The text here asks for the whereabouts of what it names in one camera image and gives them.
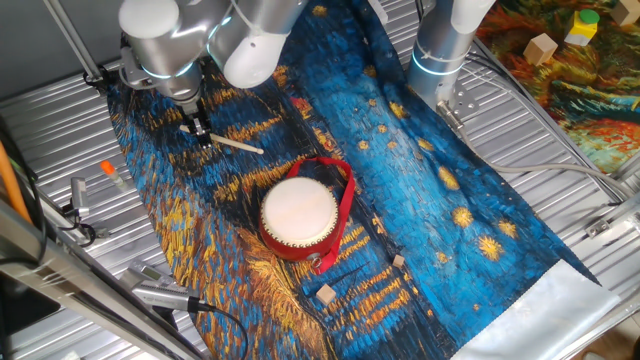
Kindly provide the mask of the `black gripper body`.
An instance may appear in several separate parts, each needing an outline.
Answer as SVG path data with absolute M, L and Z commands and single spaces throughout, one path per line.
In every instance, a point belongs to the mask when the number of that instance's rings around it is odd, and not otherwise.
M 195 120 L 198 120 L 200 116 L 206 116 L 209 120 L 209 113 L 202 99 L 179 102 L 178 106 L 181 108 L 182 113 L 186 116 L 186 122 L 188 124 L 191 124 Z

